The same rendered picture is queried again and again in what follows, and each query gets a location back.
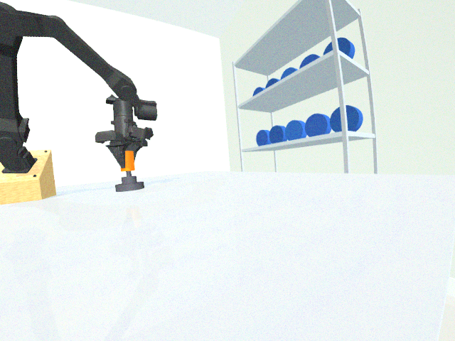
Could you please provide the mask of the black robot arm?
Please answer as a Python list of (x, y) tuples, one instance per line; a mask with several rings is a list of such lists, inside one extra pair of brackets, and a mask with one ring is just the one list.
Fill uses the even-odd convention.
[[(77, 58), (95, 71), (118, 96), (111, 94), (106, 104), (113, 104), (113, 118), (137, 117), (156, 121), (157, 102), (142, 100), (130, 77), (106, 62), (56, 15), (16, 10), (0, 2), (0, 163), (2, 173), (28, 173), (38, 160), (23, 146), (30, 128), (18, 105), (17, 54), (23, 37), (56, 39)], [(133, 114), (134, 108), (134, 114)]]

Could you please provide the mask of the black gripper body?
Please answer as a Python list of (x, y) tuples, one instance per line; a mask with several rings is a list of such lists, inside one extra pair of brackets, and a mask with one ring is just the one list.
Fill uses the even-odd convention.
[(95, 135), (95, 142), (103, 144), (106, 141), (110, 141), (111, 144), (119, 144), (119, 143), (126, 143), (129, 144), (128, 147), (134, 147), (134, 146), (148, 146), (148, 141), (144, 139), (138, 139), (136, 140), (136, 136), (130, 136), (128, 132), (128, 136), (126, 137), (127, 133), (124, 132), (124, 129), (126, 128), (127, 122), (129, 123), (130, 126), (134, 126), (137, 124), (134, 120), (133, 117), (127, 117), (127, 116), (117, 116), (114, 117), (114, 120), (111, 120), (111, 125), (114, 125), (114, 130), (106, 130), (106, 131), (100, 131), (97, 132)]

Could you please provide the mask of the orange knob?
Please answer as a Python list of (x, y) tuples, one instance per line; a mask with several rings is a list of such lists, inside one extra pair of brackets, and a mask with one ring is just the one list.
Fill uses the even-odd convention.
[(125, 151), (125, 168), (121, 168), (121, 172), (122, 171), (135, 171), (133, 151)]

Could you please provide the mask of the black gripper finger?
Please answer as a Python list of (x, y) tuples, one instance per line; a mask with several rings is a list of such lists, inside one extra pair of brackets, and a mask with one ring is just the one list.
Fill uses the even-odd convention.
[(134, 160), (136, 158), (136, 155), (137, 155), (137, 151), (139, 149), (141, 149), (142, 146), (134, 146), (134, 147), (127, 147), (127, 149), (125, 151), (133, 151), (134, 152)]
[(116, 161), (118, 162), (119, 166), (121, 168), (125, 168), (125, 150), (129, 146), (129, 144), (126, 143), (119, 143), (119, 144), (111, 144), (111, 145), (105, 145), (109, 151), (112, 153), (112, 155), (116, 158)]

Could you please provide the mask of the dark grey round pedestal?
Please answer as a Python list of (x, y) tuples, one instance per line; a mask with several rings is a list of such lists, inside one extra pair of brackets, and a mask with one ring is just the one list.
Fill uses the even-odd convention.
[(144, 188), (144, 181), (137, 181), (137, 176), (132, 176), (131, 171), (126, 171), (126, 174), (126, 177), (122, 177), (122, 183), (115, 185), (116, 192), (130, 192)]

